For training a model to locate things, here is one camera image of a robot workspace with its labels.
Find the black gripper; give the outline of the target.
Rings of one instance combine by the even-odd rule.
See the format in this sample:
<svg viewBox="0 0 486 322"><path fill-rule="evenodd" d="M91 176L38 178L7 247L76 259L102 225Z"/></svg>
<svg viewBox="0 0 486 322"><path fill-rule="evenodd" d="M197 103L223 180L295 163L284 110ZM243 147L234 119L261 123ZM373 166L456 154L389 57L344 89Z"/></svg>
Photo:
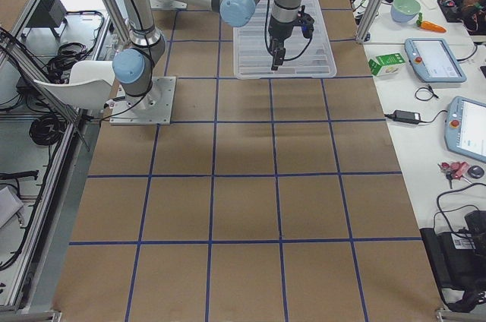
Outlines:
<svg viewBox="0 0 486 322"><path fill-rule="evenodd" d="M280 6L273 6L268 28L268 33L270 35L270 54L272 56L272 71L277 71L283 64L286 54L284 42L292 35L292 31L295 27L301 28L302 35L305 39L312 40L314 34L314 19L305 11L304 5L296 10L290 11L291 13L295 13L294 18L290 21L284 21L279 17L281 11L284 11L284 9Z"/></svg>

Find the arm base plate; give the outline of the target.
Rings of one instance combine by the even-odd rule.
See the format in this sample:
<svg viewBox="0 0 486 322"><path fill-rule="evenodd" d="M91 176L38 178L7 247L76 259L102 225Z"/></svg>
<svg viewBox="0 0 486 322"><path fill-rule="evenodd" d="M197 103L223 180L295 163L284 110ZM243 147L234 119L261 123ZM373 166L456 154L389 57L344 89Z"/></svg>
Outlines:
<svg viewBox="0 0 486 322"><path fill-rule="evenodd" d="M175 95L176 77L152 77L150 92L137 103L138 98L127 96L119 85L116 101L112 107L111 125L169 125Z"/></svg>

